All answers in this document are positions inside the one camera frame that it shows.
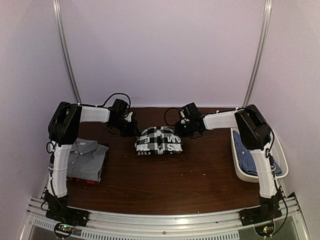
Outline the black white checked shirt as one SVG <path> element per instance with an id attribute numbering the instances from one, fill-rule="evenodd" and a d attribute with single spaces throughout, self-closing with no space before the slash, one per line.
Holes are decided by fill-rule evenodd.
<path id="1" fill-rule="evenodd" d="M 183 152 L 183 143 L 171 126 L 144 129 L 134 144 L 137 156 L 173 155 Z"/>

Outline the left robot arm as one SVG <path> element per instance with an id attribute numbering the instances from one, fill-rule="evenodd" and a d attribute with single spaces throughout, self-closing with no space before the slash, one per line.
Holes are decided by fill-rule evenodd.
<path id="1" fill-rule="evenodd" d="M 46 201 L 61 222 L 72 218 L 68 205 L 67 179 L 99 182 L 108 147 L 96 140 L 78 137 L 80 124 L 102 123 L 116 128 L 123 137 L 139 135 L 136 114 L 130 104 L 116 99 L 111 107 L 85 105 L 62 101 L 48 126 L 49 162 L 48 194 Z"/>

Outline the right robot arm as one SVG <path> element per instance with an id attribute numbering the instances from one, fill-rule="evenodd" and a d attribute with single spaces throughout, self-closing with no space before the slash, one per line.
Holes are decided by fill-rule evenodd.
<path id="1" fill-rule="evenodd" d="M 275 134 L 254 104 L 235 110 L 202 113 L 192 102 L 179 110 L 179 120 L 173 127 L 177 136 L 189 138 L 195 133 L 202 135 L 215 129 L 238 129 L 241 142 L 250 151 L 257 170 L 260 206 L 256 216 L 266 221 L 276 212 L 281 197 L 276 182 L 276 165 L 271 160 Z"/>

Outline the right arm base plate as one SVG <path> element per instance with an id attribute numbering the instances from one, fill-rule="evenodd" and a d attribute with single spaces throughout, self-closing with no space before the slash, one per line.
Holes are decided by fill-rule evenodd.
<path id="1" fill-rule="evenodd" d="M 255 225 L 271 221 L 282 216 L 279 201 L 263 202 L 260 206 L 245 208 L 239 212 L 242 226 Z"/>

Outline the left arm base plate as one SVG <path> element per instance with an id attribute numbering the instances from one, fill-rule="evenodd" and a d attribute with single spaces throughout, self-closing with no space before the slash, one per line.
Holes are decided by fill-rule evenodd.
<path id="1" fill-rule="evenodd" d="M 48 193 L 45 195 L 44 200 L 48 204 L 46 218 L 71 226 L 87 226 L 89 212 L 68 207 L 68 196 L 57 198 Z"/>

